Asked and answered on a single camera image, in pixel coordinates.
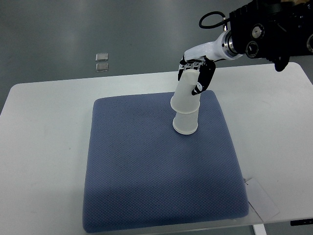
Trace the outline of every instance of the black cable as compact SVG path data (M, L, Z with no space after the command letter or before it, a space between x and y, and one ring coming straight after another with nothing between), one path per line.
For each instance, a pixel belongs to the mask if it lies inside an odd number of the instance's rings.
M222 20L221 22L219 22L219 23L217 23L217 24L214 24L214 25L203 25L203 24L202 24L202 21L203 21L206 17L212 16L212 15L220 15L220 16L222 16L223 18L226 18L226 16L224 15L223 12L220 12L220 11L211 11L211 12L205 14L204 16L202 16L202 18L201 18L200 21L199 21L199 27L200 27L200 28L211 29L211 28L219 27L219 26L224 25L224 24L226 24L227 22L229 22L229 18L228 18L228 19Z

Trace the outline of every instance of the metal screw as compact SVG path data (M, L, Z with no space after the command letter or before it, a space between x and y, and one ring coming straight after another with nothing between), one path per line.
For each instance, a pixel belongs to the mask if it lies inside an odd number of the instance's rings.
M259 38L263 35L263 30L259 26L255 26L252 30L252 37Z

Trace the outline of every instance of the gray floor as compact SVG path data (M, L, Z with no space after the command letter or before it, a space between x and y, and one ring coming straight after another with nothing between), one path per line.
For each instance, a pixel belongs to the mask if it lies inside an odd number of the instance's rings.
M183 52L214 41L221 28L198 27L202 15L226 15L249 0L0 0L0 111L18 83L176 71ZM109 71L95 71L95 55L109 53ZM313 56L294 57L313 81ZM268 63L221 61L217 67ZM313 226L268 224L269 235L313 234ZM251 235L252 227L191 232Z

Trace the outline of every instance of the stacked cups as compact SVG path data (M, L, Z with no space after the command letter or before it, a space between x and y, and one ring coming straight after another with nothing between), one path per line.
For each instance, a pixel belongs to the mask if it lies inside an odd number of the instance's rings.
M176 111L173 120L174 129L183 135L190 135L197 130L200 94L191 95L199 77L197 70L185 70L171 99L171 107Z

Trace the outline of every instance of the robotic hand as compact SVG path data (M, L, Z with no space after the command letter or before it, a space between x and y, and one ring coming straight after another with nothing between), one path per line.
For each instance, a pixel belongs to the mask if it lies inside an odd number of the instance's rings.
M223 20L202 25L206 17L214 14ZM291 56L313 54L313 0L298 5L291 1L253 0L231 12L228 19L221 12L210 12L199 22L201 28L221 25L224 32L216 41L187 50L179 63L179 80L184 70L200 72L192 95L208 88L219 60L234 60L246 54L249 58L266 58L277 71L282 71Z

